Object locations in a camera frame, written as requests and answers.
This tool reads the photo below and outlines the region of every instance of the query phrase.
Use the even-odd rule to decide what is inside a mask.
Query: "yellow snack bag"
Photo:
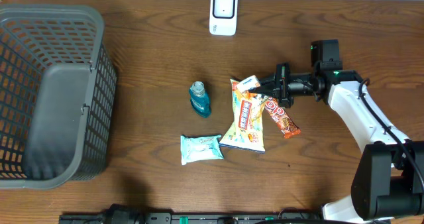
[[[238,84],[238,81],[231,80],[234,122],[219,145],[265,152],[262,112],[268,97],[248,91],[241,93]]]

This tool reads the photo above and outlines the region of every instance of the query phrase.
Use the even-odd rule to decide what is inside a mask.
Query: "bottle cap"
[[[205,86],[203,85],[203,82],[195,82],[191,86],[191,91],[196,96],[201,96],[205,93]]]

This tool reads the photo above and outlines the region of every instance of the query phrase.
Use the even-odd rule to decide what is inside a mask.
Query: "white device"
[[[209,32],[232,36],[236,33],[237,3],[239,0],[211,0]]]
[[[357,81],[341,82],[340,84],[332,85],[329,94],[329,106],[342,118],[358,143],[361,153],[364,152],[367,144],[373,144],[376,141],[382,141],[385,144],[395,144],[396,141],[384,132],[382,126],[365,107],[362,100],[359,99],[358,88],[359,82]],[[372,110],[374,110],[385,124],[391,127],[391,131],[399,140],[405,142],[408,136],[399,131],[383,114],[380,108],[378,108],[370,97],[366,85],[362,87],[362,92],[366,94],[364,98]],[[351,223],[370,222],[364,221],[358,216],[350,195],[324,205],[322,211],[325,220],[347,221]],[[391,217],[381,218],[380,220],[384,219],[391,219]]]

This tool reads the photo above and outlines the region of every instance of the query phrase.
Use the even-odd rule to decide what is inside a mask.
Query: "gray plastic basket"
[[[0,188],[104,169],[117,77],[103,29],[90,7],[0,6]]]

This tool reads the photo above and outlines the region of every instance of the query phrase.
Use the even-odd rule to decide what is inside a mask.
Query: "candy bar wrapper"
[[[281,132],[283,132],[285,139],[300,134],[299,127],[295,125],[286,111],[278,106],[278,102],[275,98],[270,97],[265,102],[265,109],[271,115],[271,118],[277,123],[277,126]]]
[[[237,89],[238,81],[231,80],[234,122],[219,141],[220,146],[265,152],[262,128],[264,101],[268,97]]]

